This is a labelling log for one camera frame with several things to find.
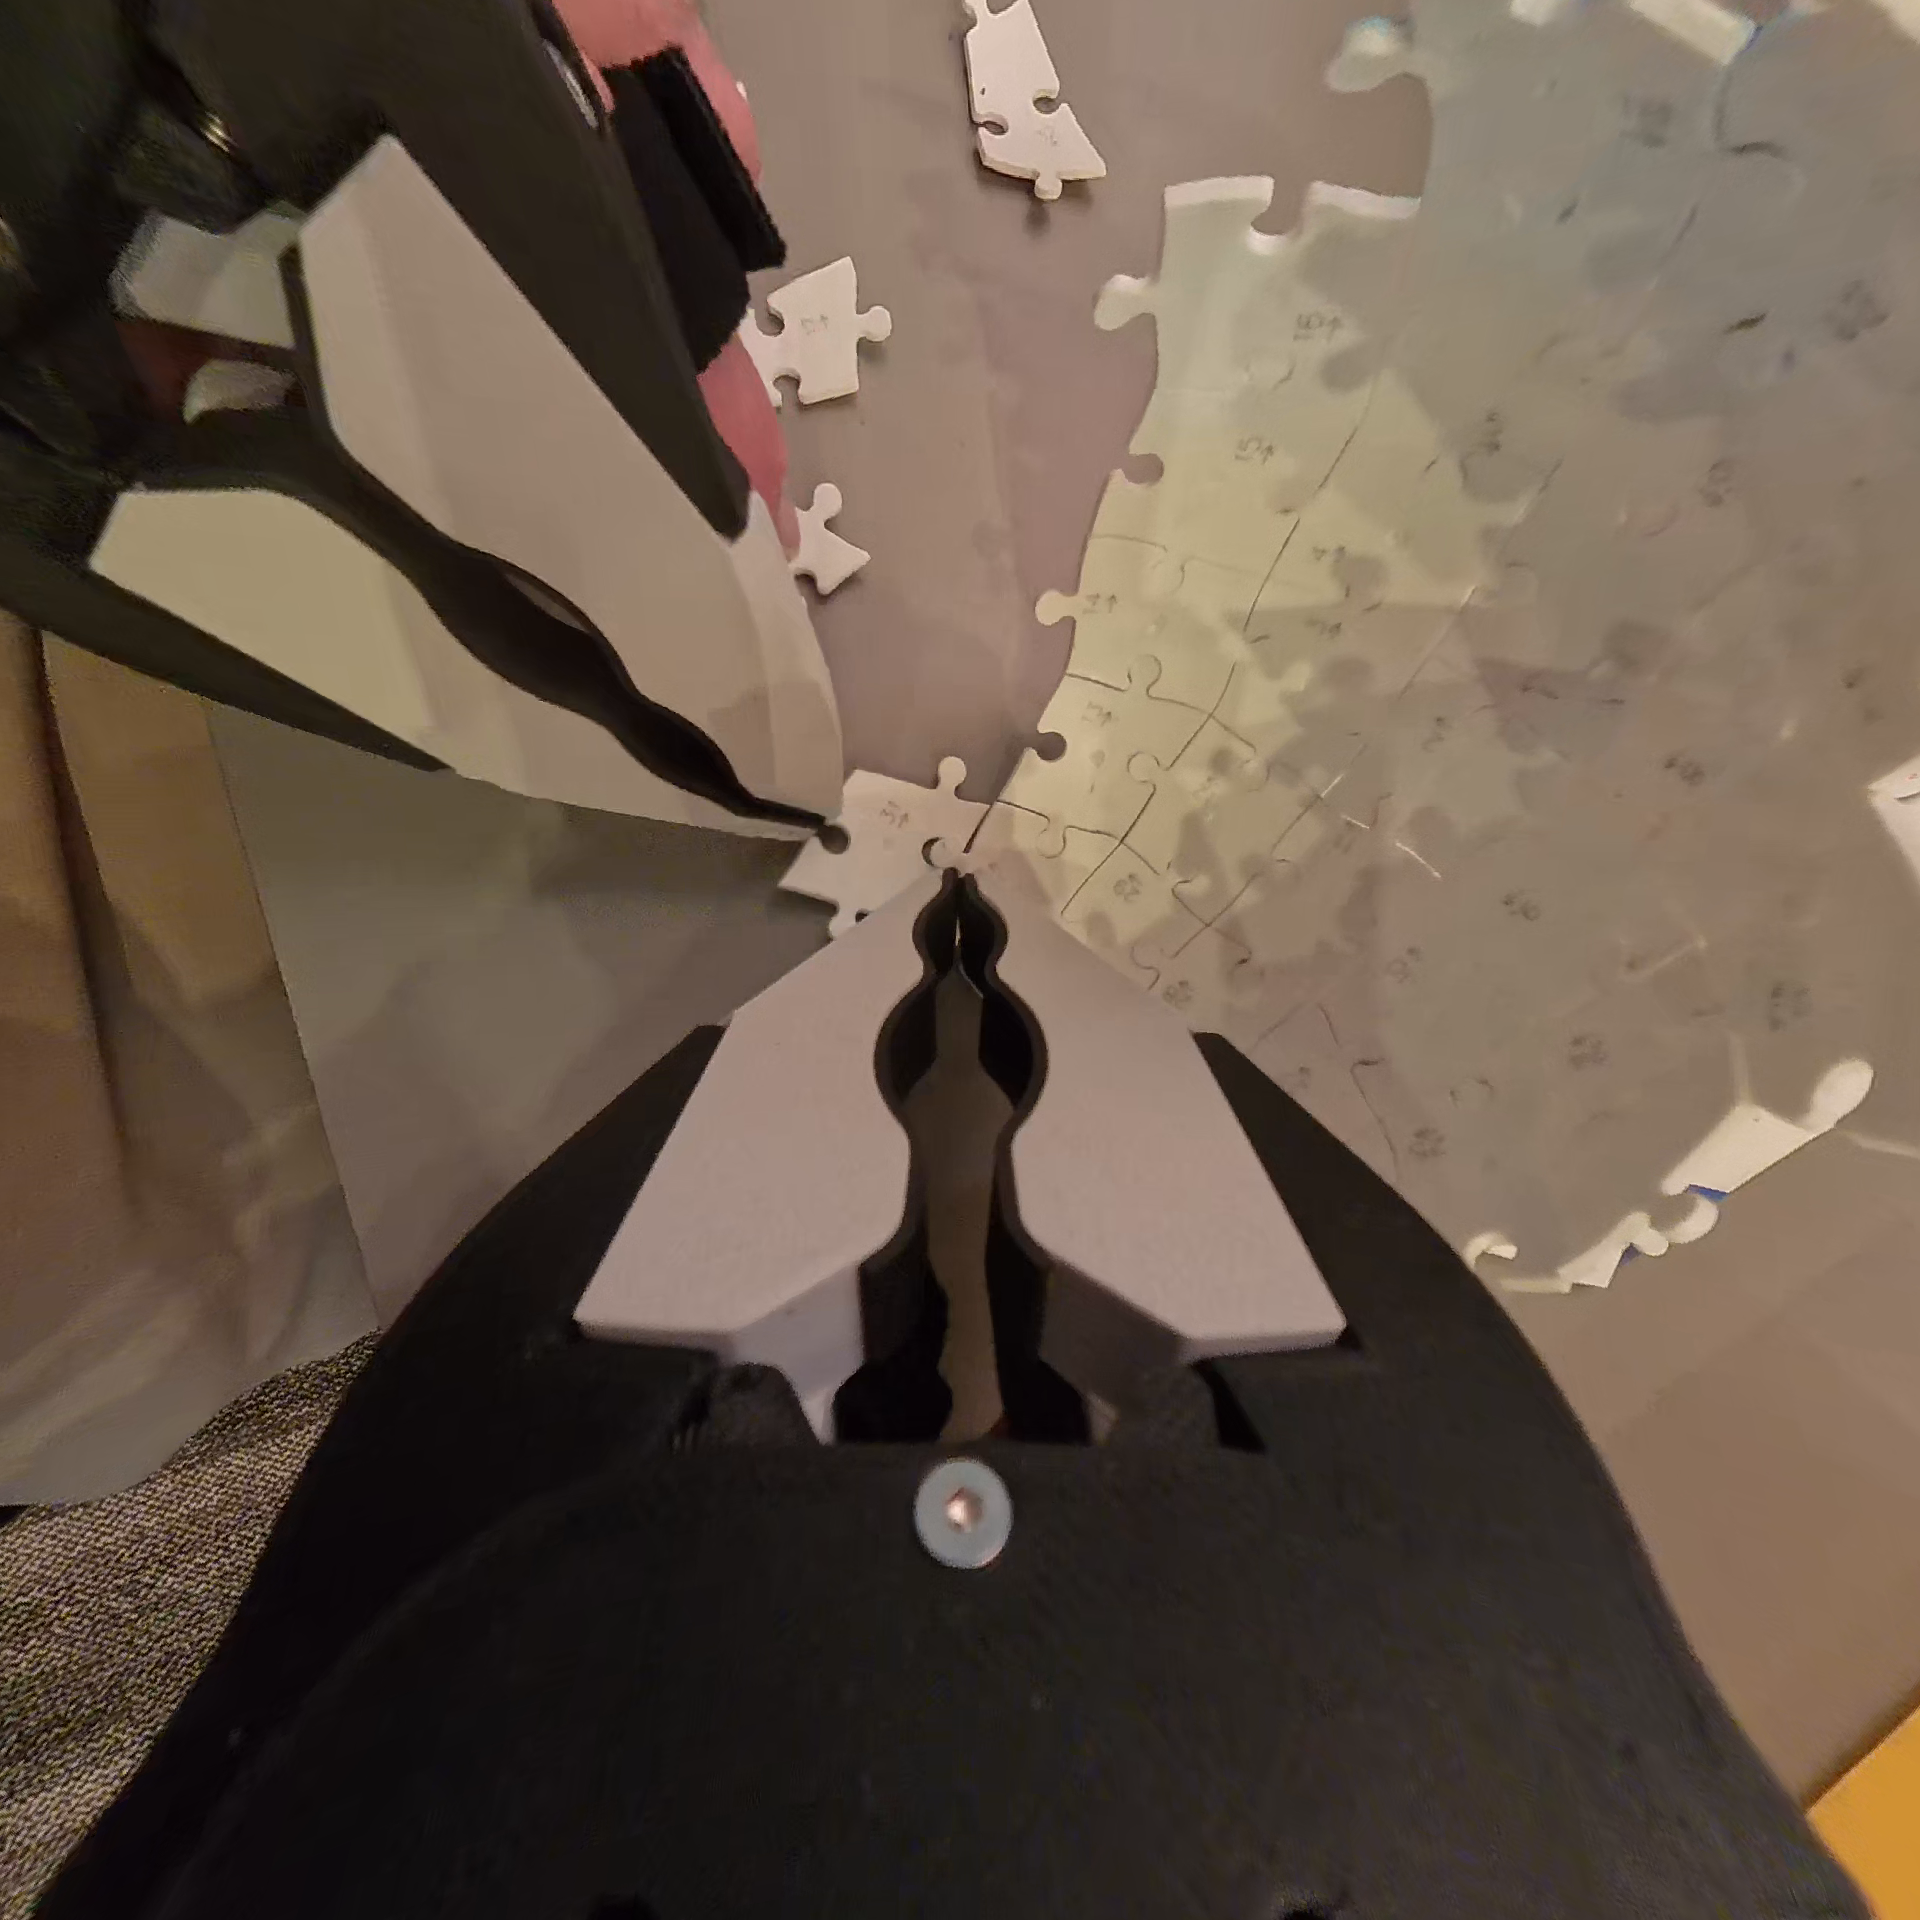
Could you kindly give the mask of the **partly built puzzle ball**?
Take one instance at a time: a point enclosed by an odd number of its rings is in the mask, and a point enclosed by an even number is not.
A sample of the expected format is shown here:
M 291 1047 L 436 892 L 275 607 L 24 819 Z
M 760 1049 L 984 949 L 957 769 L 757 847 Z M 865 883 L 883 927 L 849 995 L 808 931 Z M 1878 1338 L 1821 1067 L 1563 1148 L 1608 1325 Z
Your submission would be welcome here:
M 1325 85 L 1422 92 L 1411 204 L 1169 188 L 1094 305 L 1159 475 L 1040 615 L 1204 721 L 1067 922 L 1528 1276 L 1740 1067 L 1870 1061 L 1916 1198 L 1916 4 L 1369 4 Z

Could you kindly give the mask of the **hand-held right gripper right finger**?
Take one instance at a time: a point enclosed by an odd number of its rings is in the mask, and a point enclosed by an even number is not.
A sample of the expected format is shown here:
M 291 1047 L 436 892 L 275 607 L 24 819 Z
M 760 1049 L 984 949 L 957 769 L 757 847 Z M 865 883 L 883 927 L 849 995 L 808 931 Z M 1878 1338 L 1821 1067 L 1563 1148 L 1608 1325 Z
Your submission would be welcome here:
M 1192 1030 L 1049 914 L 955 883 L 993 1146 L 988 1293 L 1000 1420 L 1081 1445 L 1198 1362 L 1315 1353 L 1347 1329 Z

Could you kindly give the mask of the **person's left hand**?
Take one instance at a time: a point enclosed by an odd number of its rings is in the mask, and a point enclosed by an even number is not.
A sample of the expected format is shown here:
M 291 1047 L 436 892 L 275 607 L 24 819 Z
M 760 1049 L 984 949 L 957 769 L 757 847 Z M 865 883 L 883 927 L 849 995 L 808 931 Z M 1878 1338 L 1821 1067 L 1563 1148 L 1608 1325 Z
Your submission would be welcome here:
M 710 423 L 793 557 L 799 518 L 783 492 L 783 431 L 737 338 L 749 271 L 783 266 L 747 97 L 693 2 L 560 2 L 557 12 L 596 71 Z

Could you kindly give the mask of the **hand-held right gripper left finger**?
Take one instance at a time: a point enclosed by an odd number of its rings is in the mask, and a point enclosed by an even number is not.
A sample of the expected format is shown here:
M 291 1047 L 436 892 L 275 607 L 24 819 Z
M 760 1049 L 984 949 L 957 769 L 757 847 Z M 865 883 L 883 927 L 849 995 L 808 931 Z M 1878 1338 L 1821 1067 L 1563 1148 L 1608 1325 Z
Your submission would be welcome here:
M 952 879 L 925 870 L 737 1007 L 576 1305 L 588 1338 L 775 1370 L 812 1428 L 921 1317 L 904 1102 L 933 1067 Z

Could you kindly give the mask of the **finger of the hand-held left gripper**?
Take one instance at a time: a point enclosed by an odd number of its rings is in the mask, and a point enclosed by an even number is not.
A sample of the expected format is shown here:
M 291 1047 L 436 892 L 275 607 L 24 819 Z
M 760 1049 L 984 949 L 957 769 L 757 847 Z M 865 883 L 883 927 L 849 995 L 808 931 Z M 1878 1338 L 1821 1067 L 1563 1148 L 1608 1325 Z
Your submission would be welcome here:
M 345 454 L 582 615 L 749 799 L 832 815 L 837 699 L 765 502 L 747 493 L 742 531 L 720 535 L 392 134 L 297 251 Z
M 717 831 L 824 822 L 828 799 L 776 797 L 576 607 L 432 531 L 304 413 L 163 431 L 86 570 L 456 777 Z

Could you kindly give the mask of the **white puzzle piece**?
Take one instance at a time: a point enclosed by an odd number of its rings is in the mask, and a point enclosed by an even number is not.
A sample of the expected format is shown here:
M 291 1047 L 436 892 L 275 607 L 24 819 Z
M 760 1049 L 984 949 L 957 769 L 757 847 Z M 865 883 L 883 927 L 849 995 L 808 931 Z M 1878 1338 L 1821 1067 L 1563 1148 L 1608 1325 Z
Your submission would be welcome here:
M 828 939 L 841 939 L 972 846 L 990 802 L 964 797 L 964 780 L 957 756 L 941 758 L 933 785 L 849 772 L 839 813 L 806 839 L 780 886 L 830 908 Z

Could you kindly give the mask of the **yellow box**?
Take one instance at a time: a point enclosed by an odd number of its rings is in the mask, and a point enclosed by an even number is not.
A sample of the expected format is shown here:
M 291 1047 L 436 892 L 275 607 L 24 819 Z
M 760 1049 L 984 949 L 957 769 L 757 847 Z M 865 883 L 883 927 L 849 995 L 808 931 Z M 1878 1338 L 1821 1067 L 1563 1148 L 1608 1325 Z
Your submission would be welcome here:
M 1849 1767 L 1809 1810 L 1877 1917 L 1917 1915 L 1917 1719 Z

